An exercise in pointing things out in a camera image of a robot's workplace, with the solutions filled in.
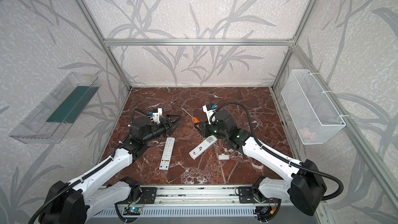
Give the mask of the pink object in basket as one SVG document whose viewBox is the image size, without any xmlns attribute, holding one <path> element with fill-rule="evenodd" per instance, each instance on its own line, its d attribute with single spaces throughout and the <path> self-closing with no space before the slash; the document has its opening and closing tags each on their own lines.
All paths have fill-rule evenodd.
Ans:
<svg viewBox="0 0 398 224">
<path fill-rule="evenodd" d="M 308 129 L 308 128 L 299 129 L 299 133 L 300 133 L 300 135 L 301 135 L 301 137 L 303 139 L 307 139 L 308 140 L 308 139 L 312 139 L 312 137 L 313 137 L 312 131 L 310 129 Z"/>
</svg>

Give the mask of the green lit circuit board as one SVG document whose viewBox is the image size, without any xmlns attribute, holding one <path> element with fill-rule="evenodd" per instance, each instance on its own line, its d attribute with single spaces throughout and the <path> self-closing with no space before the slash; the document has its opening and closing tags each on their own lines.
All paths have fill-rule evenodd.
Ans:
<svg viewBox="0 0 398 224">
<path fill-rule="evenodd" d="M 139 216 L 142 212 L 141 207 L 125 207 L 123 209 L 123 216 Z"/>
</svg>

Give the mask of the aluminium cage frame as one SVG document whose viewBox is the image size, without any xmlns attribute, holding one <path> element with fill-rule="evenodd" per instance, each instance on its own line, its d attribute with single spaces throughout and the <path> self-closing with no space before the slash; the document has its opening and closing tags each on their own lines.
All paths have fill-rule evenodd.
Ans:
<svg viewBox="0 0 398 224">
<path fill-rule="evenodd" d="M 376 154 L 376 151 L 371 147 L 370 143 L 365 139 L 364 135 L 354 123 L 351 116 L 348 115 L 346 109 L 338 101 L 336 95 L 332 93 L 330 87 L 327 85 L 325 80 L 319 74 L 318 70 L 314 67 L 308 56 L 298 44 L 298 41 L 320 0 L 309 1 L 298 29 L 291 39 L 105 39 L 100 32 L 100 28 L 95 23 L 94 17 L 90 12 L 85 0 L 74 1 L 86 19 L 90 29 L 93 31 L 94 36 L 99 43 L 100 50 L 105 53 L 107 60 L 111 62 L 113 68 L 116 69 L 124 85 L 128 89 L 131 89 L 131 85 L 127 80 L 125 73 L 121 70 L 121 66 L 111 53 L 109 46 L 287 46 L 289 51 L 284 58 L 282 66 L 279 69 L 275 80 L 277 82 L 280 80 L 281 75 L 285 70 L 291 56 L 296 55 L 302 66 L 310 70 L 319 85 L 323 89 L 327 90 L 328 96 L 331 102 L 337 108 L 337 111 L 346 116 L 347 122 L 345 132 L 347 136 L 350 138 L 358 154 L 367 164 L 368 168 L 373 173 L 381 189 L 389 198 L 393 206 L 398 206 L 397 180 L 393 177 L 380 157 Z"/>
</svg>

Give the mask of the white battery cover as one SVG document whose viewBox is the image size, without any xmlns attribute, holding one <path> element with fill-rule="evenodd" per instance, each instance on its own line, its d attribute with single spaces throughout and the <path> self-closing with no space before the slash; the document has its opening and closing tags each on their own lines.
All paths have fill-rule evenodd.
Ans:
<svg viewBox="0 0 398 224">
<path fill-rule="evenodd" d="M 229 156 L 229 155 L 219 155 L 219 156 L 218 156 L 218 159 L 219 159 L 219 160 L 222 160 L 222 161 L 223 161 L 223 160 L 229 160 L 229 159 L 230 159 L 230 156 Z"/>
</svg>

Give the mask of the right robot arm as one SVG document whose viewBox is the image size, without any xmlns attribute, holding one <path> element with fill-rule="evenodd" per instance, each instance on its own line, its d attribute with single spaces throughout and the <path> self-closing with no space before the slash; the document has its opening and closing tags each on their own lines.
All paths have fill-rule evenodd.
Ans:
<svg viewBox="0 0 398 224">
<path fill-rule="evenodd" d="M 279 175 L 279 179 L 259 177 L 252 185 L 254 198 L 258 202 L 271 198 L 287 200 L 302 213 L 313 216 L 320 202 L 334 199 L 343 192 L 343 182 L 319 171 L 314 162 L 291 158 L 261 142 L 255 135 L 246 107 L 243 109 L 249 130 L 238 128 L 225 106 L 204 105 L 203 112 L 207 119 L 195 123 L 194 127 L 202 137 L 213 136 L 223 140 L 231 149 L 257 160 Z"/>
</svg>

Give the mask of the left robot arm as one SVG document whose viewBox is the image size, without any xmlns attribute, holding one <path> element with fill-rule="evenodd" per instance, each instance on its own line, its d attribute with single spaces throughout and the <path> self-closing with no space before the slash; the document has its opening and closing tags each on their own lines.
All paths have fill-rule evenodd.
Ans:
<svg viewBox="0 0 398 224">
<path fill-rule="evenodd" d="M 136 202 L 144 196 L 139 182 L 126 177 L 113 186 L 100 187 L 114 175 L 136 162 L 148 149 L 149 142 L 171 136 L 180 115 L 163 115 L 159 108 L 132 116 L 129 131 L 111 155 L 83 175 L 49 189 L 45 203 L 33 214 L 30 224 L 84 224 L 110 205 Z"/>
</svg>

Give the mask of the clear plastic wall bin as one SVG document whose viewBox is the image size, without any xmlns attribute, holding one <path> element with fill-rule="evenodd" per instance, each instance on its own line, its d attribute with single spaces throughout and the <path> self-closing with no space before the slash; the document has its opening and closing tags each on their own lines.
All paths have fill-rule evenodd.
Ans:
<svg viewBox="0 0 398 224">
<path fill-rule="evenodd" d="M 59 144 L 101 85 L 98 76 L 69 73 L 9 136 L 24 144 Z"/>
</svg>

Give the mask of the orange handled screwdriver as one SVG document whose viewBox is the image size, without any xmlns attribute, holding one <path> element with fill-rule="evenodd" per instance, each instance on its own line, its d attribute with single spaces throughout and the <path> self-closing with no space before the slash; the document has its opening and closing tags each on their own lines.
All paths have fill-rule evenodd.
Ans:
<svg viewBox="0 0 398 224">
<path fill-rule="evenodd" d="M 187 110 L 185 110 L 184 108 L 182 108 L 182 110 L 183 110 L 189 117 L 191 117 L 192 121 L 193 121 L 195 124 L 200 123 L 200 121 L 199 121 L 196 117 L 193 117 Z"/>
</svg>

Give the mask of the white remote with coloured buttons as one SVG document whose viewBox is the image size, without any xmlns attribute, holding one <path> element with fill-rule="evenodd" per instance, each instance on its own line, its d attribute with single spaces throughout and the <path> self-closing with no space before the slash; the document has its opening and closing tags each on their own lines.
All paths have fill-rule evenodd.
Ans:
<svg viewBox="0 0 398 224">
<path fill-rule="evenodd" d="M 164 150 L 162 154 L 162 158 L 160 161 L 159 169 L 167 171 L 170 167 L 170 162 L 171 162 L 171 157 L 174 149 L 174 144 L 175 144 L 175 138 L 167 138 L 165 145 L 164 145 Z"/>
</svg>

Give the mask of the white remote control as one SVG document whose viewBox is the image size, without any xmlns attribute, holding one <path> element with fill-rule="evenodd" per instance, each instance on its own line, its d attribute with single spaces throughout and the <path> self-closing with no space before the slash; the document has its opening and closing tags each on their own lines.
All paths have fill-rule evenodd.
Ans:
<svg viewBox="0 0 398 224">
<path fill-rule="evenodd" d="M 201 144 L 192 149 L 189 152 L 190 157 L 195 160 L 198 158 L 203 152 L 205 152 L 210 146 L 212 146 L 217 141 L 217 138 L 214 135 L 207 137 Z"/>
</svg>

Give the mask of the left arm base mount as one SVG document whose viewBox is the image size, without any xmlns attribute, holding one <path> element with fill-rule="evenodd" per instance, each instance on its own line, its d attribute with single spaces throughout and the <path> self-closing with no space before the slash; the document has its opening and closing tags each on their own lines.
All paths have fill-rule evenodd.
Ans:
<svg viewBox="0 0 398 224">
<path fill-rule="evenodd" d="M 125 200 L 120 201 L 117 204 L 154 204 L 156 194 L 157 187 L 141 187 L 140 189 L 135 187 L 127 195 Z"/>
</svg>

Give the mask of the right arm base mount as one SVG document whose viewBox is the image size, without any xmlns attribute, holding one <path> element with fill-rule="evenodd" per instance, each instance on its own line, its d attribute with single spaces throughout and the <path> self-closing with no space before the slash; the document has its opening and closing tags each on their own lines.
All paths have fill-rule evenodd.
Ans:
<svg viewBox="0 0 398 224">
<path fill-rule="evenodd" d="M 241 204 L 260 204 L 260 205 L 278 205 L 281 204 L 281 200 L 278 200 L 276 198 L 270 198 L 270 199 L 263 199 L 261 201 L 258 201 L 255 198 L 255 195 L 252 191 L 251 186 L 240 186 L 235 188 L 235 194 L 239 198 L 239 202 Z"/>
</svg>

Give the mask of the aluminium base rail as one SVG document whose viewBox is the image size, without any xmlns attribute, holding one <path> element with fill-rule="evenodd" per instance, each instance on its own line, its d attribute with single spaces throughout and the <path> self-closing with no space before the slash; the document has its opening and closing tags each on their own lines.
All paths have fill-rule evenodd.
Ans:
<svg viewBox="0 0 398 224">
<path fill-rule="evenodd" d="M 238 196 L 235 188 L 250 185 L 158 185 L 154 204 L 134 204 L 132 206 L 154 205 L 154 206 L 194 206 L 194 205 L 238 205 Z M 133 186 L 125 182 L 116 183 L 113 186 L 104 188 L 99 186 L 95 189 L 87 189 L 79 183 L 72 189 L 81 193 L 86 210 L 95 215 L 100 211 L 117 204 L 127 198 Z M 288 203 L 288 198 L 280 196 L 273 197 Z"/>
</svg>

